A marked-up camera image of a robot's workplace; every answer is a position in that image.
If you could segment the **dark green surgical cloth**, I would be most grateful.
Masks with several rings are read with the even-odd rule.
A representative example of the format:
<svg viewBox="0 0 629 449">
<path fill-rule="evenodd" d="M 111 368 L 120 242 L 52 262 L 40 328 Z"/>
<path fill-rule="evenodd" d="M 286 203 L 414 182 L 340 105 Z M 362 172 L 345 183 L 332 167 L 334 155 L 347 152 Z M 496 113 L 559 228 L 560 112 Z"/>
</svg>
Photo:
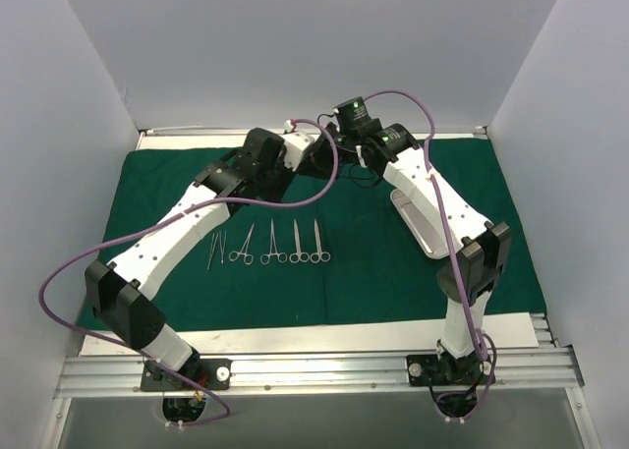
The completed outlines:
<svg viewBox="0 0 629 449">
<path fill-rule="evenodd" d="M 194 177 L 227 149 L 139 150 L 128 154 L 114 196 L 104 241 L 157 223 Z M 490 221 L 506 222 L 513 242 L 487 304 L 487 313 L 546 313 L 522 225 L 488 140 L 435 140 L 430 160 L 447 182 Z M 442 263 L 429 259 L 395 210 L 391 187 L 372 189 L 341 178 L 316 203 L 295 209 L 244 206 L 219 227 L 226 233 L 224 262 L 212 234 L 182 260 L 154 302 L 178 332 L 356 324 L 442 318 L 446 296 L 437 285 Z M 325 263 L 262 265 L 269 251 L 270 222 L 277 247 L 294 250 L 297 220 L 303 251 L 315 251 L 314 221 Z M 245 265 L 230 261 L 255 225 Z"/>
</svg>

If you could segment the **steel hemostat forceps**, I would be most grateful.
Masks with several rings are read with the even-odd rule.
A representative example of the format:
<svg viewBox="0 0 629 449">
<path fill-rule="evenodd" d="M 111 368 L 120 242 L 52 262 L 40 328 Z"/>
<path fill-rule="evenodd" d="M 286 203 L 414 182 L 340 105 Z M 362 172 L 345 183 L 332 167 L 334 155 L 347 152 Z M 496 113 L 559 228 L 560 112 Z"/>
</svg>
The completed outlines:
<svg viewBox="0 0 629 449">
<path fill-rule="evenodd" d="M 275 234 L 275 224 L 273 220 L 270 220 L 269 251 L 267 253 L 263 253 L 259 257 L 259 261 L 262 265 L 269 265 L 273 260 L 276 260 L 278 263 L 285 263 L 288 260 L 288 255 L 287 253 L 283 253 L 278 249 Z"/>
<path fill-rule="evenodd" d="M 229 260 L 231 262 L 241 260 L 245 265 L 253 264 L 254 256 L 249 252 L 249 247 L 254 230 L 255 224 L 252 224 L 241 247 L 238 250 L 233 250 L 229 253 Z"/>
</svg>

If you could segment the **steel surgical scissors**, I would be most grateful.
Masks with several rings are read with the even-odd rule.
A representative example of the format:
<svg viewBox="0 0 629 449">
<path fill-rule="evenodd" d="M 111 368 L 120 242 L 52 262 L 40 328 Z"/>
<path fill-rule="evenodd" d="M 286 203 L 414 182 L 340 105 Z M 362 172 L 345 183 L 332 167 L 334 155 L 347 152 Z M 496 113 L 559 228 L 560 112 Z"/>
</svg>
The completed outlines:
<svg viewBox="0 0 629 449">
<path fill-rule="evenodd" d="M 312 263 L 326 263 L 331 260 L 331 254 L 323 249 L 320 229 L 317 220 L 314 220 L 314 243 L 315 251 L 310 254 Z"/>
<path fill-rule="evenodd" d="M 293 235 L 295 250 L 289 255 L 289 261 L 292 264 L 308 262 L 310 260 L 310 255 L 302 249 L 300 229 L 296 219 L 293 220 Z"/>
</svg>

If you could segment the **steel tweezers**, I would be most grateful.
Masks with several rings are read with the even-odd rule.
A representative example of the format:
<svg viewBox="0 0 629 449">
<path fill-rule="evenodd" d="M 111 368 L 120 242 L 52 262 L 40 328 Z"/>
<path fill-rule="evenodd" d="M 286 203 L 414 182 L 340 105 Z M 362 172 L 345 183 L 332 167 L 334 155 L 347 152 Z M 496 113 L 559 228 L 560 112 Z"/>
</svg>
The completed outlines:
<svg viewBox="0 0 629 449">
<path fill-rule="evenodd" d="M 218 247 L 220 250 L 220 263 L 223 264 L 225 261 L 225 252 L 226 252 L 226 243 L 227 243 L 227 233 L 225 231 L 218 233 Z"/>
<path fill-rule="evenodd" d="M 217 233 L 213 233 L 212 234 L 212 238 L 211 238 L 211 245 L 210 245 L 210 250 L 209 250 L 209 254 L 208 254 L 206 270 L 209 270 L 210 267 L 211 267 L 213 256 L 214 256 L 215 249 L 216 249 L 217 240 L 218 240 L 218 234 Z"/>
</svg>

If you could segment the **steel instrument tray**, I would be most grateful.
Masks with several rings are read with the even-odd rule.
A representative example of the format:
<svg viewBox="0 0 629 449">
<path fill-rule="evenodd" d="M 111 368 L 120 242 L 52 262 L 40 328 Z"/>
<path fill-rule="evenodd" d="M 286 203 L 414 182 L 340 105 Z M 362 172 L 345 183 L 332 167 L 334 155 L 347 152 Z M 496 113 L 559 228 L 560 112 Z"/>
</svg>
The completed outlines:
<svg viewBox="0 0 629 449">
<path fill-rule="evenodd" d="M 400 190 L 394 189 L 390 200 L 428 258 L 443 259 L 448 256 L 445 240 Z"/>
</svg>

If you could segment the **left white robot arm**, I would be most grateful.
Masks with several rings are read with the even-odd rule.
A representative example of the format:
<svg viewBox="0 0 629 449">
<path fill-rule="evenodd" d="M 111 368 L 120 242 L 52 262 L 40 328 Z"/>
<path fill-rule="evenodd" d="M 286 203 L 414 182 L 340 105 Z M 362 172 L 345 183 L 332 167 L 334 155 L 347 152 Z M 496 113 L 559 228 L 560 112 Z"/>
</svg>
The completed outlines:
<svg viewBox="0 0 629 449">
<path fill-rule="evenodd" d="M 92 312 L 129 348 L 164 365 L 176 389 L 199 375 L 198 352 L 154 303 L 173 269 L 208 233 L 245 204 L 280 200 L 307 158 L 313 139 L 300 131 L 277 135 L 255 128 L 242 147 L 210 162 L 183 196 L 126 251 L 86 270 Z"/>
</svg>

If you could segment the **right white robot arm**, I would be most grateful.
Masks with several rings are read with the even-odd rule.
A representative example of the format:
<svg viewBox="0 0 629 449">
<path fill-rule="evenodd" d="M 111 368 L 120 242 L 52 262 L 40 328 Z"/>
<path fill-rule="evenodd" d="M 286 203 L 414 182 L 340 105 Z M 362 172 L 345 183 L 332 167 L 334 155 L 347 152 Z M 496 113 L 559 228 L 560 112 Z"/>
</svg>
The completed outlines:
<svg viewBox="0 0 629 449">
<path fill-rule="evenodd" d="M 447 309 L 436 370 L 447 382 L 461 381 L 472 370 L 469 356 L 488 356 L 484 315 L 509 254 L 510 228 L 464 200 L 429 161 L 429 144 L 399 124 L 360 129 L 344 140 L 322 135 L 305 149 L 299 169 L 333 177 L 344 159 L 391 185 L 405 202 L 398 210 L 423 252 L 448 260 L 437 274 Z"/>
</svg>

